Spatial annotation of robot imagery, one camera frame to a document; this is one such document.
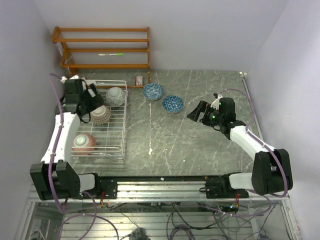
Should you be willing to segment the brown geometric pattern bowl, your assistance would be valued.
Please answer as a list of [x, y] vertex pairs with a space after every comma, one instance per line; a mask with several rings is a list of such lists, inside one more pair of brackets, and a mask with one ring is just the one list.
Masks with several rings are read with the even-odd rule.
[[107, 124], [112, 117], [110, 109], [105, 105], [93, 110], [90, 115], [92, 122], [97, 125]]

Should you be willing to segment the white petal pattern bowl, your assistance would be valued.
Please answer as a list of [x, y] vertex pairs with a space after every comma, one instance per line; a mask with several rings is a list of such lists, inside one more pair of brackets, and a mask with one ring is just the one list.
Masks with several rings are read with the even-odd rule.
[[105, 100], [112, 107], [120, 107], [125, 103], [125, 92], [119, 87], [111, 87], [106, 92]]

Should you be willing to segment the blue triangle pattern bowl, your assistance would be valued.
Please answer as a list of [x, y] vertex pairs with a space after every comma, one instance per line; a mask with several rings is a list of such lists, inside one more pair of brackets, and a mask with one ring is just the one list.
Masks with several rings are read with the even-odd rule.
[[184, 107], [184, 101], [179, 96], [168, 95], [162, 100], [162, 107], [170, 114], [176, 114]]

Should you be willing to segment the red patterned bowl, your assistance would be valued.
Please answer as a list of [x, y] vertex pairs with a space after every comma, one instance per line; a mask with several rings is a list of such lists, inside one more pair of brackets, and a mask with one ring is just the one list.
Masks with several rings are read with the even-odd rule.
[[76, 155], [89, 155], [94, 152], [97, 142], [96, 139], [88, 134], [77, 134], [72, 142], [72, 151]]

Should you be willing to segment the blue floral pattern bowl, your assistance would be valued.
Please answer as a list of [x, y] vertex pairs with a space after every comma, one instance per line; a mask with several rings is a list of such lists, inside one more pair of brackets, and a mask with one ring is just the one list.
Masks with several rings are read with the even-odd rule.
[[158, 83], [149, 83], [143, 87], [142, 93], [148, 100], [157, 101], [162, 97], [164, 89]]

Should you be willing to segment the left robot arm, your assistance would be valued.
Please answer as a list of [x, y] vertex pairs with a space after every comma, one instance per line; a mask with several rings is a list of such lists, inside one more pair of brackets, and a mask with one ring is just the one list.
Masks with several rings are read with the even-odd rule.
[[80, 199], [81, 181], [69, 164], [76, 131], [83, 117], [104, 105], [94, 83], [74, 75], [61, 78], [64, 94], [55, 107], [55, 125], [40, 163], [32, 164], [30, 176], [42, 201]]

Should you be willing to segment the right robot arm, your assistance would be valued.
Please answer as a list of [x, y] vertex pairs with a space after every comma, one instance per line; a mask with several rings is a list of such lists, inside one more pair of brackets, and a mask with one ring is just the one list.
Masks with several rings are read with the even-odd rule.
[[213, 103], [200, 101], [187, 118], [213, 128], [240, 146], [253, 160], [249, 173], [231, 173], [220, 186], [221, 194], [233, 197], [238, 189], [250, 190], [260, 196], [285, 197], [293, 187], [290, 156], [285, 149], [277, 149], [258, 138], [248, 126], [237, 119], [235, 102], [218, 95]]

